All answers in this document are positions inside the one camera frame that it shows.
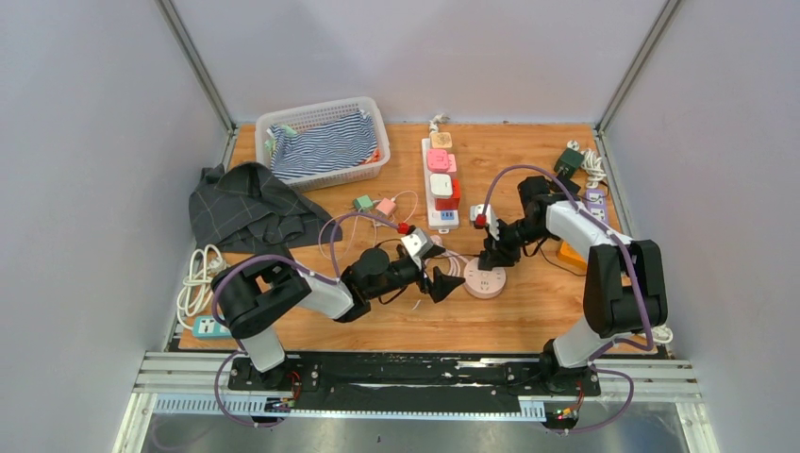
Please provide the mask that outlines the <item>round pink socket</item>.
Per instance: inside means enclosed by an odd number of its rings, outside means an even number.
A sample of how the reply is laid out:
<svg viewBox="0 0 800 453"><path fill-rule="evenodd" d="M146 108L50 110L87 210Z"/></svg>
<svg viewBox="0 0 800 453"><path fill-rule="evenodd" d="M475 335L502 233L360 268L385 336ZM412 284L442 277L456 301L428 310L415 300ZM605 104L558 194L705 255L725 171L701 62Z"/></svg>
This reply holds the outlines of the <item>round pink socket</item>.
<svg viewBox="0 0 800 453"><path fill-rule="evenodd" d="M463 269L465 282L463 287L468 294L479 299L491 299L498 296L507 283L507 273L498 267L490 271L478 268L478 258L469 260Z"/></svg>

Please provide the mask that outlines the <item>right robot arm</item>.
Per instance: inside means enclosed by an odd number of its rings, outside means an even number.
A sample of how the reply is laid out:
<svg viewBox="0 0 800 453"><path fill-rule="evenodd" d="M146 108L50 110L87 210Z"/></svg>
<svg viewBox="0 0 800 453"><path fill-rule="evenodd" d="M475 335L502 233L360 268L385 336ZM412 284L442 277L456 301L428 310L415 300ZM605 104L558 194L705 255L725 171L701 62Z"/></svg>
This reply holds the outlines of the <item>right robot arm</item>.
<svg viewBox="0 0 800 453"><path fill-rule="evenodd" d="M488 201L471 207L474 227L487 233L479 268L509 268L527 246L548 239L568 243L587 264L582 316L543 347L538 371L544 390L564 393L576 372L616 344L653 349L653 330L668 317L659 246L608 226L566 189L552 191L543 176L526 178L518 194L524 215L511 223L499 219Z"/></svg>

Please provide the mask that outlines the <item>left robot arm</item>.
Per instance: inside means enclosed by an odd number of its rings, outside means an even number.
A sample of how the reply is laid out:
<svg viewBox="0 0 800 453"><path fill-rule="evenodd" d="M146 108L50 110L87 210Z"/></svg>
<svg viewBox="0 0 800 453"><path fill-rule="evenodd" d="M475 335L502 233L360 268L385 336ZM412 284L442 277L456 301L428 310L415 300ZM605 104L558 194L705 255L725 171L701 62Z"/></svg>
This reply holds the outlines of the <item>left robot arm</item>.
<svg viewBox="0 0 800 453"><path fill-rule="evenodd" d="M288 380L286 353L275 331L275 323L300 307L316 311L339 323L353 322L371 310L373 300L393 300L415 285L438 303L465 282L439 267L429 276L425 260L438 256L438 245L413 255L397 248L392 260L375 246L362 252L339 279L313 274L288 257L259 255L223 271L211 281L215 315L229 330L253 365L253 378L267 390L281 388Z"/></svg>

